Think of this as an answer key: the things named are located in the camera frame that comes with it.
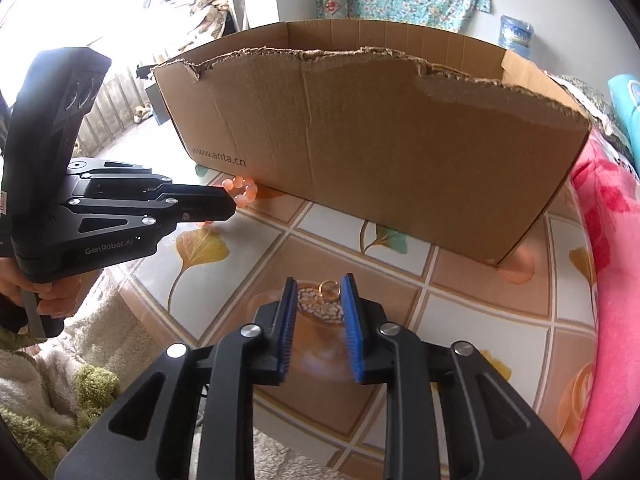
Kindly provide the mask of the left hand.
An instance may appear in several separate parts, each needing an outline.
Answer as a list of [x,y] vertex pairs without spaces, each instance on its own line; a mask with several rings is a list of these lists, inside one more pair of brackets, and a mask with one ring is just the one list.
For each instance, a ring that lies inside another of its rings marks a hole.
[[73,316],[84,296],[84,277],[82,275],[62,278],[52,283],[37,284],[30,282],[13,258],[1,259],[1,295],[12,304],[23,307],[22,292],[34,292],[39,298],[37,311],[52,318],[70,318]]

